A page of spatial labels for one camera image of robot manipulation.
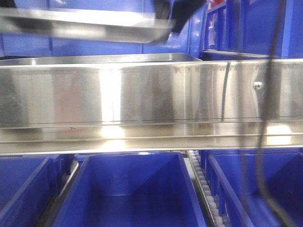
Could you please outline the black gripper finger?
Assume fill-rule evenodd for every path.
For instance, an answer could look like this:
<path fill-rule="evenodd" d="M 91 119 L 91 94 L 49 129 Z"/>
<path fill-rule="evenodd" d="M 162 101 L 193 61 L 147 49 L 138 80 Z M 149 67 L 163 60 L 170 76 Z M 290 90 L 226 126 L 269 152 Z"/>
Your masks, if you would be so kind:
<path fill-rule="evenodd" d="M 205 0 L 176 0 L 172 5 L 169 0 L 154 0 L 154 10 L 157 19 L 173 20 L 173 33 L 180 33 L 185 23 L 201 7 Z"/>

